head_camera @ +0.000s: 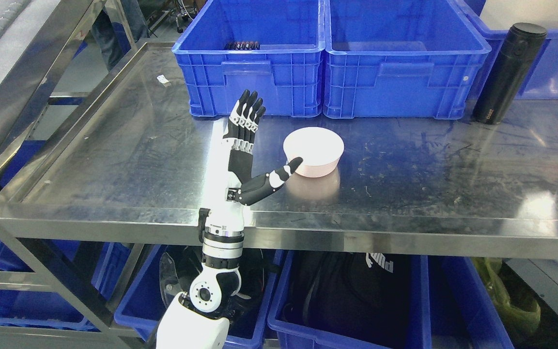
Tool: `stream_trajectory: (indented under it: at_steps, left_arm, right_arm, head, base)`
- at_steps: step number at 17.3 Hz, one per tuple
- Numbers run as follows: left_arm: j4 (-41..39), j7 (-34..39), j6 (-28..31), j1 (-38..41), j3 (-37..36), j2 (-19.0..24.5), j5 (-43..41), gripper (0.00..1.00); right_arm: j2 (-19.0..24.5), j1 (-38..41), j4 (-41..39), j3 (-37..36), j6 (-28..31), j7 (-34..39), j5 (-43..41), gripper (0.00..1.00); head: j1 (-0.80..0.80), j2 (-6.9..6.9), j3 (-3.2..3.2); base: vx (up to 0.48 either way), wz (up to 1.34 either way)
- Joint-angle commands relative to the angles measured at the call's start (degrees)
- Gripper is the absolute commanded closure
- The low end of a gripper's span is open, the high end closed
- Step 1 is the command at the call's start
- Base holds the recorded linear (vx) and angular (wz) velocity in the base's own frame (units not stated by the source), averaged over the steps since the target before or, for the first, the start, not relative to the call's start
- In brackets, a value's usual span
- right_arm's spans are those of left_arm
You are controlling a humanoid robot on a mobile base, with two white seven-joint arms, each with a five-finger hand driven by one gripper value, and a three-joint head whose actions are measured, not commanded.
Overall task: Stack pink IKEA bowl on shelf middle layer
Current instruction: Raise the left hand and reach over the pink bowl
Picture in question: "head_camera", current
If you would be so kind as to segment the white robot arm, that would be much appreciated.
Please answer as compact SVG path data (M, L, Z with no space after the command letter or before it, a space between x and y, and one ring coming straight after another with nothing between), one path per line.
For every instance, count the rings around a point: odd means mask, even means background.
M218 314L241 287L243 205L223 202L203 224L201 272L188 291L177 294L156 331L158 349L221 349L230 321Z

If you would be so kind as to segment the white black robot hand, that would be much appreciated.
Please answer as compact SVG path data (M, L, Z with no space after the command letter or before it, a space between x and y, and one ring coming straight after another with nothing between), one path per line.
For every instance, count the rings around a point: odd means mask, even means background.
M263 101L257 91L245 89L230 112L223 135L228 149L226 200L243 206L251 206L283 188L304 161L295 157L286 165L252 176L255 138L266 112Z

